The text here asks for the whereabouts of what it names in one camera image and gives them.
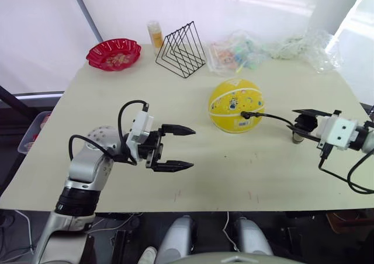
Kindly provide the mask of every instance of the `sneaker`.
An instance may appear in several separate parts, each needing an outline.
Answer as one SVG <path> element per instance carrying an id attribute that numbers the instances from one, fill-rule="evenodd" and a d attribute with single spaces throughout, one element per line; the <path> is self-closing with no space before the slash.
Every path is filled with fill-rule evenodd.
<path id="1" fill-rule="evenodd" d="M 153 246 L 149 246 L 141 255 L 138 264 L 153 264 L 156 259 L 157 250 Z"/>

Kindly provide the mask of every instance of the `table surface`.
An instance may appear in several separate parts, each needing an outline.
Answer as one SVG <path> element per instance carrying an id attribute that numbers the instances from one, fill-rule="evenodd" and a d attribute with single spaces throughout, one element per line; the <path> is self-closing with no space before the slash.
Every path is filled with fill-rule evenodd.
<path id="1" fill-rule="evenodd" d="M 133 99 L 150 104 L 153 130 L 163 123 L 196 131 L 187 137 L 166 136 L 162 160 L 193 162 L 177 173 L 155 173 L 144 161 L 137 166 L 115 163 L 101 193 L 97 211 L 281 211 L 332 210 L 374 206 L 371 195 L 354 193 L 346 183 L 319 171 L 316 143 L 293 144 L 281 121 L 262 119 L 243 134 L 227 134 L 209 119 L 208 100 L 227 78 L 199 69 L 188 79 L 154 62 L 149 46 L 140 59 L 120 72 L 85 64 L 58 102 L 12 183 L 0 208 L 54 208 L 68 173 L 68 139 L 93 128 L 116 127 L 120 107 Z M 343 116 L 368 119 L 348 85 L 336 72 L 317 74 L 299 61 L 271 60 L 239 75 L 263 92 L 265 111 L 294 120 L 293 109 L 343 111 Z M 140 106 L 126 111 L 126 130 Z M 82 148 L 77 141 L 75 152 Z M 361 152 L 334 150 L 325 167 L 346 176 Z M 373 159 L 363 164 L 354 181 L 373 188 Z"/>

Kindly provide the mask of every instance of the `red plastic plate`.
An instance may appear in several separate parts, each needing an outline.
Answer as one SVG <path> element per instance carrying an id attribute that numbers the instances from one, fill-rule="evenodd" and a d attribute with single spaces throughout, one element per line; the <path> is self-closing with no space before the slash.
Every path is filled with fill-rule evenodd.
<path id="1" fill-rule="evenodd" d="M 141 46 L 136 41 L 118 38 L 104 41 L 92 48 L 86 59 L 88 64 L 105 71 L 120 71 L 137 61 Z"/>

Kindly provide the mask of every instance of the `clear plastic bag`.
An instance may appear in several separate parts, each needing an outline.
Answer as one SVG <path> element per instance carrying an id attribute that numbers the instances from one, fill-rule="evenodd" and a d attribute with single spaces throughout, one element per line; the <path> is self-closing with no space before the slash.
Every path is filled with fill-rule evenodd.
<path id="1" fill-rule="evenodd" d="M 245 31 L 236 31 L 225 41 L 206 45 L 206 58 L 210 71 L 233 76 L 243 68 L 256 68 L 270 59 L 259 42 Z"/>
<path id="2" fill-rule="evenodd" d="M 266 47 L 272 58 L 307 61 L 318 72 L 329 72 L 342 63 L 338 41 L 324 30 L 309 30 L 303 36 L 291 37 Z"/>

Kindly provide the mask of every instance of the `yellow ball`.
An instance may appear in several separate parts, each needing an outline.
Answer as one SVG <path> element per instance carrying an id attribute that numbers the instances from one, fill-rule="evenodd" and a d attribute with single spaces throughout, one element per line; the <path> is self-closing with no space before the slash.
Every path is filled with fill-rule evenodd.
<path id="1" fill-rule="evenodd" d="M 248 80 L 227 80 L 214 90 L 209 99 L 211 120 L 227 133 L 243 133 L 261 121 L 261 117 L 243 118 L 240 116 L 242 111 L 265 111 L 261 91 Z"/>

